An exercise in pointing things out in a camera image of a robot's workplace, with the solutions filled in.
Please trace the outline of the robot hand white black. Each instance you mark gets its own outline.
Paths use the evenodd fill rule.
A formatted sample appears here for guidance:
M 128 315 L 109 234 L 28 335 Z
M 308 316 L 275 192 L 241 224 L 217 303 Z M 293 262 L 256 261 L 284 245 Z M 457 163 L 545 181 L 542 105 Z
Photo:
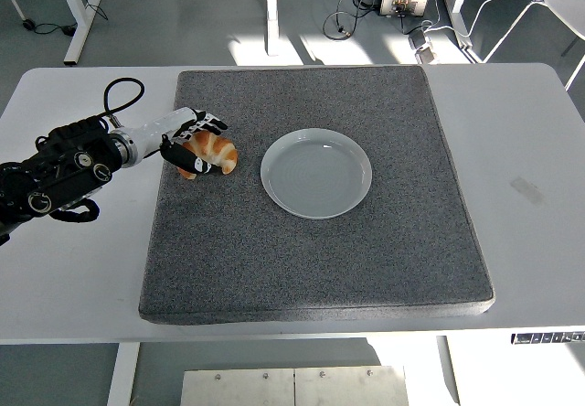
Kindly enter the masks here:
M 135 166 L 149 155 L 159 152 L 164 160 L 189 174 L 206 173 L 210 163 L 184 148 L 182 143 L 196 132 L 208 131 L 220 135 L 227 129 L 228 126 L 211 113 L 180 108 L 140 128 L 126 131 L 129 150 L 124 166 Z

